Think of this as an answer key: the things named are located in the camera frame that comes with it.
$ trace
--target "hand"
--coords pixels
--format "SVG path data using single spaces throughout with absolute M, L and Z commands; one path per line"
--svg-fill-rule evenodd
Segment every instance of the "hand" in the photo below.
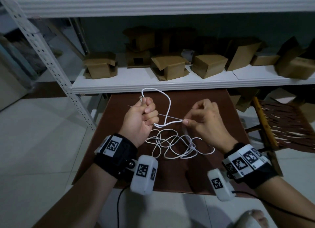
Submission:
M 192 120 L 192 117 L 199 117 L 202 120 L 198 123 Z M 226 130 L 217 103 L 211 103 L 209 99 L 195 103 L 184 117 L 183 124 L 194 129 L 207 144 L 223 154 L 232 150 L 237 143 Z
M 142 98 L 125 115 L 119 134 L 128 138 L 137 148 L 148 138 L 153 123 L 158 123 L 158 111 L 151 98 Z

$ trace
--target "white rope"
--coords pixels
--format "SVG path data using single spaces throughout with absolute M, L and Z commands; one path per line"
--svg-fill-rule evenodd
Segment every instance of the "white rope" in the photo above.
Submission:
M 160 124 L 154 123 L 154 126 L 156 126 L 157 128 L 162 128 L 162 127 L 167 126 L 167 125 L 169 125 L 169 124 L 172 124 L 172 123 L 179 123 L 179 122 L 182 122 L 182 121 L 183 121 L 182 119 L 175 118 L 175 119 L 178 119 L 178 121 L 173 121 L 173 122 L 166 123 L 166 120 L 167 120 L 167 117 L 168 117 L 168 113 L 169 113 L 169 110 L 170 110 L 170 108 L 171 108 L 171 99 L 169 98 L 169 96 L 168 96 L 166 93 L 164 93 L 164 92 L 162 92 L 162 91 L 160 91 L 160 90 L 158 90 L 158 89 L 153 89 L 153 88 L 144 88 L 144 89 L 141 91 L 142 97 L 144 97 L 144 95 L 143 95 L 143 91 L 144 91 L 144 90 L 155 90 L 155 91 L 158 91 L 158 92 L 164 94 L 164 95 L 168 98 L 168 100 L 169 100 L 169 106 L 168 106 L 167 113 L 166 113 L 166 115 L 163 115 L 163 116 L 165 116 L 164 124 L 160 125 Z M 182 135 L 182 136 L 179 136 L 179 135 L 178 135 L 178 132 L 177 132 L 176 130 L 174 130 L 174 129 L 163 129 L 163 130 L 161 130 L 161 131 L 158 130 L 158 129 L 153 129 L 152 131 L 158 131 L 158 133 L 157 133 L 156 136 L 148 137 L 148 138 L 146 139 L 146 142 L 155 145 L 155 147 L 154 147 L 154 149 L 153 149 L 153 151 L 152 151 L 152 157 L 154 157 L 154 156 L 153 156 L 153 153 L 154 153 L 155 149 L 156 149 L 157 147 L 160 149 L 159 155 L 156 156 L 156 157 L 154 157 L 154 158 L 158 158 L 158 157 L 161 155 L 161 153 L 162 153 L 162 148 L 167 148 L 166 151 L 165 151 L 165 153 L 164 153 L 164 157 L 165 157 L 166 159 L 176 159 L 176 158 L 188 159 L 188 158 L 193 158 L 193 157 L 196 156 L 198 153 L 200 153 L 200 154 L 202 154 L 202 155 L 209 155 L 209 154 L 212 154 L 212 153 L 215 152 L 215 148 L 213 148 L 213 151 L 210 152 L 210 153 L 201 153 L 201 152 L 199 152 L 199 151 L 196 149 L 196 145 L 195 145 L 192 141 L 193 141 L 194 139 L 200 139 L 200 140 L 202 140 L 202 139 L 199 138 L 199 137 L 191 138 L 191 137 L 188 135 L 187 129 L 185 129 L 185 131 L 184 131 L 185 134 Z M 170 136 L 170 137 L 167 138 L 167 139 L 163 139 L 163 138 L 161 137 L 161 133 L 162 133 L 163 131 L 174 131 L 176 134 Z M 155 142 L 149 142 L 148 140 L 150 140 L 150 139 L 155 139 Z M 176 152 L 172 149 L 172 146 L 174 146 L 179 140 L 182 140 L 182 141 L 185 143 L 185 145 L 187 146 L 187 149 L 186 149 L 186 151 L 185 151 L 183 154 L 178 154 L 178 153 L 176 153 Z M 166 156 L 166 153 L 167 153 L 167 151 L 168 151 L 169 149 L 176 155 L 175 157 L 167 157 L 167 156 Z

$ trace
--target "wrist strap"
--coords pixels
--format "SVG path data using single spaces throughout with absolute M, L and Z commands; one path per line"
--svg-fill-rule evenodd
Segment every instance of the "wrist strap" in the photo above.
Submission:
M 268 163 L 268 159 L 250 144 L 241 147 L 237 143 L 232 153 L 227 153 L 222 161 L 223 166 L 237 182 L 245 182 L 255 189 L 270 178 L 277 176 L 277 172 Z
M 107 136 L 95 151 L 94 163 L 118 180 L 130 182 L 133 172 L 128 168 L 135 166 L 137 152 L 132 142 L 115 133 Z

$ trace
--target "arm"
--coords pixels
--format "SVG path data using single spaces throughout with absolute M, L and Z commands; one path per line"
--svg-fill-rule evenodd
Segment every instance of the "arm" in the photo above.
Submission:
M 143 98 L 126 113 L 119 134 L 139 147 L 148 138 L 158 112 L 151 98 Z M 117 179 L 96 164 L 33 226 L 94 227 Z
M 193 118 L 201 118 L 201 123 Z M 218 105 L 204 99 L 194 104 L 185 116 L 183 124 L 194 129 L 209 145 L 223 154 L 233 149 L 237 141 L 226 130 Z M 279 176 L 273 177 L 255 189 L 266 201 L 293 213 L 315 219 L 315 205 Z M 278 227 L 315 227 L 315 223 L 285 214 L 264 204 Z

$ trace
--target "wooden table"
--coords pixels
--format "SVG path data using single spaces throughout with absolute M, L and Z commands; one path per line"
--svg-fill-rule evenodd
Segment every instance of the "wooden table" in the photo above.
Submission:
M 229 133 L 239 142 L 249 143 L 247 134 L 243 129 L 239 116 L 234 108 L 228 92 L 225 89 L 220 90 L 190 90 L 190 91 L 167 91 L 166 94 L 171 98 L 172 104 L 169 116 L 175 118 L 183 118 L 191 109 L 195 102 L 208 98 L 212 102 L 218 104 L 223 122 Z M 103 116 L 98 124 L 90 145 L 86 151 L 83 161 L 75 176 L 75 183 L 84 172 L 91 166 L 94 158 L 94 151 L 107 135 L 111 135 L 120 130 L 123 123 L 124 115 L 129 110 L 129 106 L 134 105 L 138 100 L 140 92 L 112 94 Z M 145 97 L 151 97 L 156 104 L 156 110 L 159 114 L 166 114 L 168 108 L 168 99 L 165 95 L 159 92 L 145 92 Z M 160 116 L 159 124 L 163 124 L 165 117 Z M 168 118 L 168 122 L 173 121 L 173 118 Z M 170 124 L 167 128 L 175 129 L 179 135 L 182 135 L 182 124 Z M 191 137 L 197 137 L 193 131 L 188 131 Z M 163 137 L 167 138 L 173 135 L 172 132 L 165 132 Z M 196 148 L 203 152 L 211 152 L 212 148 L 207 146 L 201 140 L 195 140 Z M 139 147 L 138 156 L 142 154 L 151 155 L 154 145 L 144 143 Z M 173 147 L 182 153 L 186 150 L 183 143 L 178 142 Z M 223 168 L 221 162 L 223 155 L 219 151 L 215 151 L 211 155 L 198 154 L 191 159 L 174 159 L 168 160 L 163 157 L 165 150 L 162 150 L 161 156 L 157 159 L 159 162 L 158 171 L 154 185 L 155 191 L 166 192 L 183 192 L 196 194 L 211 194 L 214 191 L 207 177 L 207 172 L 215 168 Z M 122 188 L 126 185 L 124 181 L 119 181 L 116 187 Z M 245 183 L 237 184 L 232 181 L 235 190 L 247 191 L 254 193 Z

